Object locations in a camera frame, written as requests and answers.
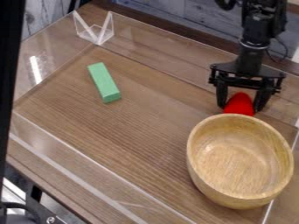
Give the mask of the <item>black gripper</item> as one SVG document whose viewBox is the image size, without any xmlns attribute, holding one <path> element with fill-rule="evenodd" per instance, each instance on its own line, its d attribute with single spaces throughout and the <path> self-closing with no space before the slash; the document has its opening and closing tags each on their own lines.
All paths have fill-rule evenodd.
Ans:
<svg viewBox="0 0 299 224">
<path fill-rule="evenodd" d="M 223 109 L 227 104 L 229 87 L 254 89 L 257 96 L 254 109 L 262 111 L 273 94 L 279 93 L 286 73 L 262 66 L 258 73 L 242 73 L 234 62 L 218 63 L 210 66 L 210 84 L 217 88 L 218 105 Z"/>
</svg>

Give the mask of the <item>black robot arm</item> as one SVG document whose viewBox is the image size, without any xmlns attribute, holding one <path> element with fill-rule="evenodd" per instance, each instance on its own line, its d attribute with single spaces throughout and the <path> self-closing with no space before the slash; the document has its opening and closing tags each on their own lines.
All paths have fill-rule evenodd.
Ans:
<svg viewBox="0 0 299 224">
<path fill-rule="evenodd" d="M 286 31 L 287 0 L 241 0 L 242 36 L 234 61 L 210 66 L 210 84 L 217 88 L 218 106 L 229 103 L 230 87 L 254 89 L 254 111 L 259 112 L 281 92 L 286 73 L 263 65 L 271 40 Z"/>
</svg>

